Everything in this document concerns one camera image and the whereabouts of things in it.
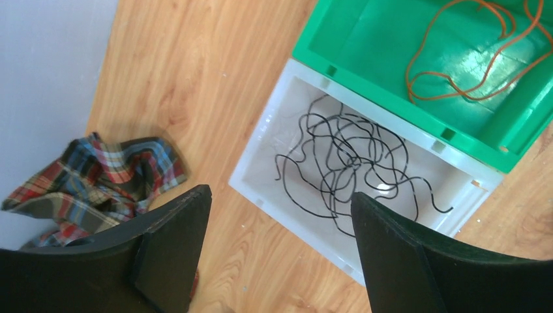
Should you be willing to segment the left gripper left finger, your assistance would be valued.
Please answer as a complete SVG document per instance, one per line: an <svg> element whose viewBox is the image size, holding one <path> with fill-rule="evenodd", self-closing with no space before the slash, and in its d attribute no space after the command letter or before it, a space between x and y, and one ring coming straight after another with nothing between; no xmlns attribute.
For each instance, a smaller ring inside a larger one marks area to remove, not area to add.
<svg viewBox="0 0 553 313"><path fill-rule="evenodd" d="M187 312L212 193L164 205L64 247L1 250L2 312Z"/></svg>

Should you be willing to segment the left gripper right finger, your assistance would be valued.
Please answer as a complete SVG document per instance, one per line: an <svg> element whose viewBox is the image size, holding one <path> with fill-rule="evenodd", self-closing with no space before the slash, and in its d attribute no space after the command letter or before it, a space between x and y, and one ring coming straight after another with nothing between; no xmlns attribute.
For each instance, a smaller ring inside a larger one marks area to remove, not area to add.
<svg viewBox="0 0 553 313"><path fill-rule="evenodd" d="M457 241L370 196L351 199L373 312L551 312L552 262Z"/></svg>

